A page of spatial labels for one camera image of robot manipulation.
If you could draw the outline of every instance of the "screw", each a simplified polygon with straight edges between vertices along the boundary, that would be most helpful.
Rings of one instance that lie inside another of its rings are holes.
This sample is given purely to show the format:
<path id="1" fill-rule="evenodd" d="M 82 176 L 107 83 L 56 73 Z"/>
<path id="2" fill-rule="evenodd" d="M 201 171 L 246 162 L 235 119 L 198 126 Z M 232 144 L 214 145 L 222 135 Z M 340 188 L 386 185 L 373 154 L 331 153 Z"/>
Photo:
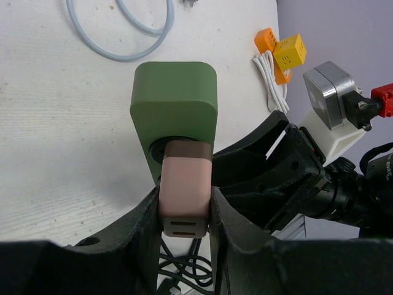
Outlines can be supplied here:
<path id="1" fill-rule="evenodd" d="M 362 126 L 364 131 L 369 132 L 373 127 L 370 124 L 365 124 Z"/>
<path id="2" fill-rule="evenodd" d="M 357 107 L 359 109 L 367 109 L 368 104 L 365 101 L 360 101 L 360 102 L 358 102 Z"/>

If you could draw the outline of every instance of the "orange power strip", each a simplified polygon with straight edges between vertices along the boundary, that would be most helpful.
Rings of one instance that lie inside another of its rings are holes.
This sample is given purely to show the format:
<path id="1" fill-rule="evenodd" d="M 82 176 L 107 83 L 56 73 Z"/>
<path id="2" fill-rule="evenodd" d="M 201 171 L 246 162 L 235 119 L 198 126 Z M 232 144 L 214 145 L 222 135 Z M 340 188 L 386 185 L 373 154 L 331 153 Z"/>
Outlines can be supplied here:
<path id="1" fill-rule="evenodd" d="M 259 53 L 265 53 L 267 50 L 270 50 L 273 53 L 278 43 L 271 28 L 259 31 L 254 38 L 254 42 L 258 48 Z M 277 64 L 277 61 L 274 59 L 274 75 L 276 76 L 276 83 L 278 85 L 286 84 L 292 77 L 292 70 L 281 70 Z"/>

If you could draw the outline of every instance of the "white cable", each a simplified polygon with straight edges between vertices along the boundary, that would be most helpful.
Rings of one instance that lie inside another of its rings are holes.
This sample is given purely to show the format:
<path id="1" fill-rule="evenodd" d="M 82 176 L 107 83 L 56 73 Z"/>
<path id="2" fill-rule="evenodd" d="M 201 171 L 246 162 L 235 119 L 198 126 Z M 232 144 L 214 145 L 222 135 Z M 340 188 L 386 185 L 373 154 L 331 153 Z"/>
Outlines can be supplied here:
<path id="1" fill-rule="evenodd" d="M 261 55 L 257 55 L 252 59 L 257 68 L 262 74 L 263 80 L 267 85 L 268 90 L 268 109 L 273 112 L 275 110 L 286 114 L 289 107 L 285 99 L 287 98 L 287 84 L 282 86 L 282 93 L 278 89 L 276 77 L 274 76 L 274 60 L 271 51 L 267 50 Z"/>

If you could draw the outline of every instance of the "green plastic device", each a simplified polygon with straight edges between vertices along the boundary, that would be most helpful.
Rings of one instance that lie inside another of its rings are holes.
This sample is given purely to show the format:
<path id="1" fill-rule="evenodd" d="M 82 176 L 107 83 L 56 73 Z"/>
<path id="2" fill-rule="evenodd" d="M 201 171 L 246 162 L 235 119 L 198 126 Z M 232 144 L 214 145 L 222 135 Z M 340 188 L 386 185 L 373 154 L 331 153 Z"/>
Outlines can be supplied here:
<path id="1" fill-rule="evenodd" d="M 155 183 L 161 163 L 151 146 L 170 136 L 214 146 L 217 125 L 217 76 L 202 62 L 148 62 L 135 71 L 131 117 Z"/>

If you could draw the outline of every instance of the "electrical cord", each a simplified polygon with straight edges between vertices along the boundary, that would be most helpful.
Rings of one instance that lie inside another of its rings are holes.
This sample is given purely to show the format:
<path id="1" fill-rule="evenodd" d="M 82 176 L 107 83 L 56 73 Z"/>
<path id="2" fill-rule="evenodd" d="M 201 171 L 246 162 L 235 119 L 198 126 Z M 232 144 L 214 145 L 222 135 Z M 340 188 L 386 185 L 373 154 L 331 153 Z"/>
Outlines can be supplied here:
<path id="1" fill-rule="evenodd" d="M 76 32 L 81 38 L 81 40 L 89 46 L 94 52 L 100 54 L 101 56 L 108 58 L 110 60 L 114 61 L 119 61 L 119 62 L 129 62 L 129 61 L 135 61 L 140 58 L 148 56 L 150 53 L 152 53 L 154 50 L 156 50 L 162 42 L 165 40 L 166 35 L 169 33 L 171 30 L 173 23 L 174 23 L 174 6 L 172 0 L 166 0 L 166 21 L 163 29 L 155 30 L 148 28 L 144 26 L 142 23 L 137 21 L 137 19 L 130 14 L 128 9 L 125 7 L 124 3 L 122 0 L 116 0 L 117 5 L 119 6 L 120 11 L 122 14 L 124 14 L 124 17 L 137 29 L 141 30 L 142 32 L 153 35 L 153 36 L 159 36 L 157 41 L 146 49 L 143 52 L 136 53 L 133 55 L 117 55 L 110 53 L 100 47 L 98 47 L 85 33 L 85 31 L 82 29 L 82 26 L 80 25 L 76 13 L 75 13 L 75 8 L 74 8 L 74 1 L 73 0 L 66 0 L 67 3 L 67 9 L 68 9 L 68 14 L 69 17 L 71 18 L 72 23 L 75 26 Z"/>
<path id="2" fill-rule="evenodd" d="M 166 261 L 160 263 L 158 273 L 161 275 L 166 275 L 167 277 L 170 277 L 174 280 L 170 286 L 177 287 L 177 284 L 181 281 L 201 294 L 213 295 L 213 292 L 203 289 L 212 284 L 212 273 L 211 270 L 197 264 L 197 261 L 202 261 L 211 267 L 211 262 L 209 260 L 198 255 L 200 245 L 201 239 L 194 238 L 187 255 L 174 257 L 165 242 L 161 240 L 161 246 L 166 254 L 160 254 L 160 258 L 165 259 Z M 175 265 L 175 267 L 178 269 L 178 273 L 170 272 L 163 269 L 170 264 Z M 187 266 L 192 268 L 192 273 L 186 270 Z M 203 271 L 205 274 L 198 275 L 197 269 Z M 196 284 L 184 277 L 194 279 L 196 281 Z"/>
<path id="3" fill-rule="evenodd" d="M 273 111 L 281 111 L 286 114 L 289 107 L 285 99 L 287 98 L 287 84 L 283 85 L 282 94 L 278 89 L 276 77 L 274 76 L 274 59 L 271 51 L 267 50 L 261 55 L 257 55 L 252 59 L 262 74 L 263 80 L 268 90 L 268 109 Z"/>
<path id="4" fill-rule="evenodd" d="M 374 147 L 373 149 L 366 152 L 364 156 L 361 158 L 359 163 L 359 168 L 362 171 L 363 175 L 366 176 L 367 166 L 369 161 L 374 159 L 379 154 L 382 154 L 384 152 L 389 152 L 391 149 L 393 149 L 393 143 L 386 143 L 383 144 L 382 146 Z"/>

